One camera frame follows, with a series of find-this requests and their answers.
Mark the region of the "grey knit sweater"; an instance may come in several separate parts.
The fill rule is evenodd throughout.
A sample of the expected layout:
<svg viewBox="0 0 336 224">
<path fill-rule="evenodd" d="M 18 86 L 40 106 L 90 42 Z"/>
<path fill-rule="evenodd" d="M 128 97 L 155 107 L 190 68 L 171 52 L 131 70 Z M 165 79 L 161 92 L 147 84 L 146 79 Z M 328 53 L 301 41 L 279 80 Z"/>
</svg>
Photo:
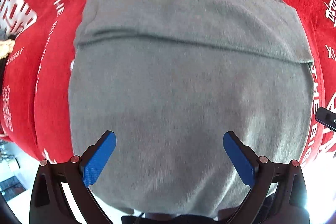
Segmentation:
<svg viewBox="0 0 336 224">
<path fill-rule="evenodd" d="M 116 149 L 92 192 L 126 213 L 214 217 L 248 193 L 223 149 L 299 159 L 313 57 L 282 0 L 87 0 L 68 100 L 73 151 Z"/>
</svg>

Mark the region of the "red printed bed blanket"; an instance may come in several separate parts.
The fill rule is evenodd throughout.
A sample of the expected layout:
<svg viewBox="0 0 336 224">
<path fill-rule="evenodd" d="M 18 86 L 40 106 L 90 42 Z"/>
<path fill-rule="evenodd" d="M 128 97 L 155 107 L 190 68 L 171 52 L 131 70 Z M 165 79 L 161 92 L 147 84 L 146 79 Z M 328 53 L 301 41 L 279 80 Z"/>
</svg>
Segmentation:
<svg viewBox="0 0 336 224">
<path fill-rule="evenodd" d="M 284 0 L 298 12 L 315 60 L 314 108 L 335 111 L 335 0 Z M 73 154 L 68 84 L 86 0 L 1 0 L 1 28 L 15 36 L 1 86 L 1 137 L 37 160 Z"/>
</svg>

